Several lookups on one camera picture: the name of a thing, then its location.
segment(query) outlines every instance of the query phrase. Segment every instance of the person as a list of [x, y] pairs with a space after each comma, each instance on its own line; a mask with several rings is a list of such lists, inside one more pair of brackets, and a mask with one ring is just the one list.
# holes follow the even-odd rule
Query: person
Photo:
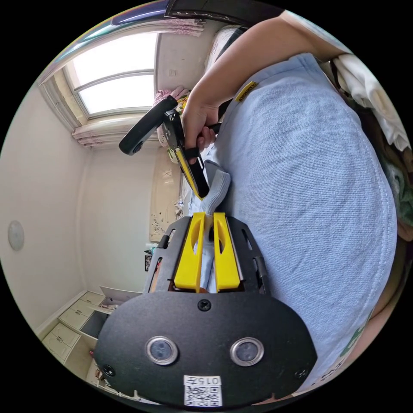
[[203, 151], [215, 141], [215, 133], [207, 125], [218, 122], [219, 106], [232, 99], [245, 80], [259, 70], [300, 53], [311, 53], [327, 62], [349, 52], [333, 37], [326, 40], [328, 34], [321, 29], [311, 30], [310, 24], [284, 11], [256, 24], [237, 39], [191, 91], [182, 115], [185, 147], [197, 146]]
[[[214, 147], [232, 178], [224, 212], [248, 224], [273, 296], [302, 317], [313, 338], [318, 361], [299, 392], [337, 371], [384, 308], [395, 256], [388, 183], [357, 115], [317, 66], [343, 53], [351, 51], [285, 11], [219, 57], [182, 115], [185, 147]], [[237, 101], [251, 81], [253, 91]], [[208, 126], [231, 99], [217, 138]]]

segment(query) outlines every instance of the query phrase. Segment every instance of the label sticker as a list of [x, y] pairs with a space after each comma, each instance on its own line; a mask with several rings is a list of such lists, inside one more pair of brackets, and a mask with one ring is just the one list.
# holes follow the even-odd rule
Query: label sticker
[[185, 406], [221, 407], [221, 377], [184, 376]]
[[243, 101], [248, 94], [251, 92], [251, 90], [254, 89], [255, 86], [257, 86], [257, 82], [249, 82], [239, 93], [238, 96], [235, 98], [236, 102], [241, 102]]

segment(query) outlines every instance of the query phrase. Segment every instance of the window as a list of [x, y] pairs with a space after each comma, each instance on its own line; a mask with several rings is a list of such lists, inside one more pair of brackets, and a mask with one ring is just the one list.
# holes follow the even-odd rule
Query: window
[[146, 112], [154, 102], [156, 33], [132, 34], [75, 57], [65, 68], [89, 118]]

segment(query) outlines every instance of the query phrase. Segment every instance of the hand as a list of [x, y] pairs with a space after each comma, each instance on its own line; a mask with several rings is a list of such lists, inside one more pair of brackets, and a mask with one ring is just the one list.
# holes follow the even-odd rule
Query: hand
[[[198, 147], [200, 152], [215, 142], [215, 132], [208, 128], [208, 125], [218, 123], [218, 106], [206, 105], [191, 99], [182, 114], [182, 127], [185, 134], [185, 148]], [[190, 159], [189, 163], [194, 164], [196, 159]]]

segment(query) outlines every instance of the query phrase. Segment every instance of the white drawer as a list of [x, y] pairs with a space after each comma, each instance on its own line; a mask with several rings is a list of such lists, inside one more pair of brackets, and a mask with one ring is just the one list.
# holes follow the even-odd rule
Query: white drawer
[[52, 333], [62, 340], [69, 347], [73, 347], [76, 340], [80, 337], [79, 334], [75, 333], [70, 328], [67, 328], [63, 324], [59, 323], [53, 330]]
[[77, 311], [78, 313], [83, 314], [83, 315], [86, 316], [86, 317], [90, 317], [90, 316], [93, 314], [93, 312], [94, 312], [94, 309], [91, 308], [92, 305], [93, 305], [93, 304], [89, 304], [89, 303], [86, 302], [86, 301], [77, 300], [77, 301], [71, 306], [71, 309], [72, 309], [73, 311]]
[[59, 319], [76, 330], [80, 330], [87, 322], [88, 317], [69, 308], [59, 317]]
[[43, 340], [43, 344], [63, 361], [66, 360], [67, 356], [70, 353], [71, 348], [62, 342], [58, 337], [53, 333], [49, 333]]
[[96, 294], [88, 291], [82, 298], [82, 301], [88, 302], [89, 304], [93, 305], [99, 305], [103, 300], [105, 299], [105, 296], [102, 294]]

